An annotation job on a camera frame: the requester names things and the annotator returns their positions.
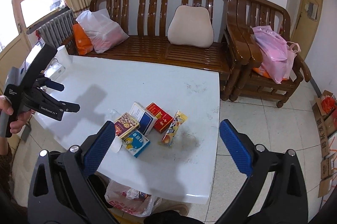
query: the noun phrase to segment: radiator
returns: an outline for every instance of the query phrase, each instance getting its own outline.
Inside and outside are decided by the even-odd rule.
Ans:
[[[51,19],[37,30],[46,43],[58,48],[66,38],[73,34],[72,25],[74,23],[74,13],[70,9]]]

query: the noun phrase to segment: person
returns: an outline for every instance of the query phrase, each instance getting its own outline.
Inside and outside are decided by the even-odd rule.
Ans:
[[[4,95],[0,96],[0,111],[4,111],[8,115],[13,114],[13,108],[11,104],[6,99]],[[30,110],[28,112],[21,113],[17,116],[17,120],[11,122],[11,133],[17,134],[21,131],[22,127],[26,124],[28,119],[31,117],[33,111]],[[3,190],[7,197],[12,200],[13,205],[16,209],[21,212],[23,215],[27,216],[27,208],[19,206],[13,200],[11,195],[11,190],[9,186],[9,181],[11,179],[11,161],[12,161],[12,152],[9,147],[9,143],[7,138],[0,137],[0,190]],[[99,184],[94,180],[91,181],[92,184]],[[145,218],[144,224],[200,224],[203,223],[199,220],[187,217],[188,208],[187,206],[180,204],[175,205],[169,208],[167,211],[154,213],[149,217]]]
[[[4,111],[8,115],[13,115],[13,108],[11,104],[6,99],[4,95],[0,96],[0,111]],[[33,111],[30,110],[25,113],[21,113],[17,116],[17,120],[11,122],[11,133],[17,134],[21,131],[22,127],[26,124],[28,119],[31,117]],[[13,205],[16,209],[24,215],[27,215],[27,208],[19,206],[11,195],[11,189],[9,186],[9,181],[11,179],[11,161],[12,161],[12,151],[9,147],[7,138],[0,137],[0,190],[2,190],[5,195],[12,200]]]

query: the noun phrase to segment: metal screw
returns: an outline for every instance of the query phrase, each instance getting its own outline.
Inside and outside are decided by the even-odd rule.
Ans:
[[[260,152],[263,152],[266,149],[262,144],[257,144],[255,148]]]
[[[293,157],[294,155],[296,155],[296,152],[293,149],[289,149],[288,154]]]
[[[40,156],[44,157],[47,154],[47,150],[42,150],[40,152]]]
[[[73,145],[70,147],[70,152],[71,153],[75,153],[79,150],[79,147],[77,145]]]

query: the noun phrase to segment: white plastic bag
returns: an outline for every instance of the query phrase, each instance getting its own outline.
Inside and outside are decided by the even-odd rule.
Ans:
[[[95,12],[83,11],[76,21],[91,40],[96,53],[103,53],[129,38],[120,25],[110,19],[106,8]]]
[[[147,197],[143,200],[139,198],[140,195]],[[159,197],[144,194],[113,180],[109,182],[105,199],[115,208],[138,217],[149,216],[162,201]]]
[[[263,57],[261,67],[268,72],[275,83],[280,84],[286,73],[288,59],[286,40],[270,26],[257,26],[252,29]]]
[[[288,42],[288,43],[292,43],[291,46],[287,45],[288,51],[287,51],[287,65],[285,67],[285,74],[284,74],[284,79],[289,79],[290,77],[290,73],[293,69],[293,64],[294,64],[294,59],[296,57],[296,53],[301,52],[300,46],[297,43],[294,42]]]

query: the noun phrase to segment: wooden sofa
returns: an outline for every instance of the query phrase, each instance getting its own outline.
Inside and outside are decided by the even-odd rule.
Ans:
[[[303,79],[306,82],[311,79],[310,70],[300,55],[294,59],[293,72],[295,76],[287,81],[282,81],[281,84],[276,84],[272,79],[252,71],[253,67],[259,67],[258,62],[262,57],[258,45],[251,37],[252,28],[259,25],[270,25],[274,31],[277,31],[278,26],[274,22],[279,17],[281,17],[279,33],[286,41],[290,41],[290,17],[284,8],[267,0],[238,0],[238,28],[251,50],[251,61],[242,69],[230,95],[231,101],[235,101],[239,95],[255,96],[266,100],[278,100],[277,107],[282,107]]]
[[[181,0],[181,4],[188,5],[189,0]],[[139,0],[136,15],[137,35],[129,34],[130,37],[126,41],[104,53],[97,54],[93,51],[86,56],[144,61],[215,71],[219,73],[220,96],[227,100],[239,77],[241,68],[250,60],[249,47],[237,27],[237,0],[227,0],[224,3],[227,9],[221,11],[226,17],[226,25],[224,29],[220,30],[220,33],[223,33],[222,40],[214,42],[206,49],[170,44],[166,36],[166,30],[170,24],[166,21],[167,5],[168,0],[161,0],[160,3],[158,0],[149,0],[148,12],[145,14],[146,0]],[[207,8],[213,23],[214,0],[192,0],[190,5]],[[159,14],[156,14],[157,6],[160,7]],[[94,12],[105,7],[110,18],[118,22],[128,34],[129,0],[91,0],[90,11]],[[71,53],[74,53],[74,47],[70,48],[70,45],[74,45],[73,37],[63,44],[67,45],[69,52],[73,50]]]

